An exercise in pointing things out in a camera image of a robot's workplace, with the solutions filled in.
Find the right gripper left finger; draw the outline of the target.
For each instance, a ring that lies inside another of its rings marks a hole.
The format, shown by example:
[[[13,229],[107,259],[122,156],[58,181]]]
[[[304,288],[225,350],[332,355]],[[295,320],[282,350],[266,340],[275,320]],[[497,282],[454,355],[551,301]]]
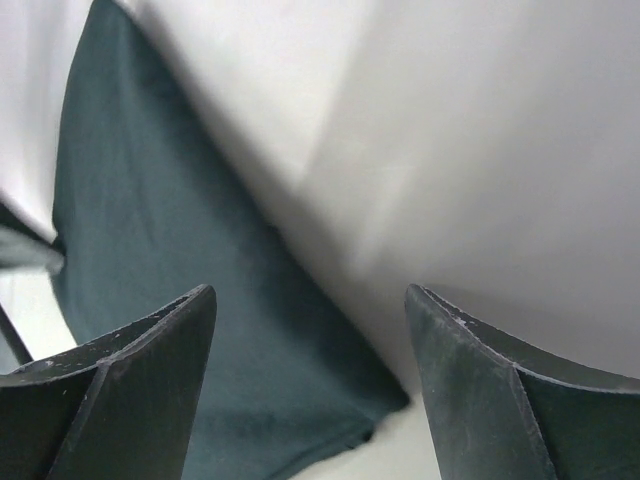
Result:
[[[215,290],[201,285],[2,375],[2,478],[180,478],[215,322]]]

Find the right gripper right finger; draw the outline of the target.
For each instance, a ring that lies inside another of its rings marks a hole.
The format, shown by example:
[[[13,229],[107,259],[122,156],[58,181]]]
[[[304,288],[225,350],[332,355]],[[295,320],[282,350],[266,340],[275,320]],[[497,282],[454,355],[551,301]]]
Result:
[[[546,352],[420,285],[405,312],[442,478],[638,478],[637,379]]]

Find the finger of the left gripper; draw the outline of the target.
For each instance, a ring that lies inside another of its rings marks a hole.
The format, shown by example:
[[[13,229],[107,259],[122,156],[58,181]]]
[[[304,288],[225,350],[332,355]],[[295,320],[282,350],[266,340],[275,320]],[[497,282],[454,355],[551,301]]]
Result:
[[[64,254],[1,202],[1,269],[43,269],[58,273]]]

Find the black t shirt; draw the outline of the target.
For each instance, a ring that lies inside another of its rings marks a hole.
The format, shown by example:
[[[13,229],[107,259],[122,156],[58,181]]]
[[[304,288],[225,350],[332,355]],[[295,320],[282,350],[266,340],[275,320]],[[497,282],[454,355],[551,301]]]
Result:
[[[53,223],[66,253],[53,290],[80,342],[215,289],[185,478],[287,479],[359,447],[409,404],[112,1],[91,5],[68,76]]]

